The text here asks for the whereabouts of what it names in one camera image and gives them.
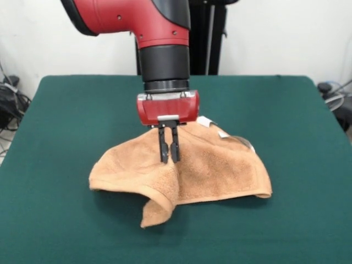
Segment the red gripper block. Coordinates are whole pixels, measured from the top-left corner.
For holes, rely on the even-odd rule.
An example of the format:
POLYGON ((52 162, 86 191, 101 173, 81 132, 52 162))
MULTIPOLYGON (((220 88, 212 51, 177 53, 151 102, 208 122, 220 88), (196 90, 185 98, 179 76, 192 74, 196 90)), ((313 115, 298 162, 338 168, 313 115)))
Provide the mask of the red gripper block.
MULTIPOLYGON (((180 124, 193 122, 199 114, 200 96, 198 91, 170 93, 141 93, 136 105, 140 121, 145 126, 158 125, 161 122, 175 120, 180 124)), ((178 127, 172 127, 171 156, 174 163, 180 161, 178 127)), ((162 163, 168 162, 168 144, 165 141, 163 126, 158 127, 159 152, 162 163)))

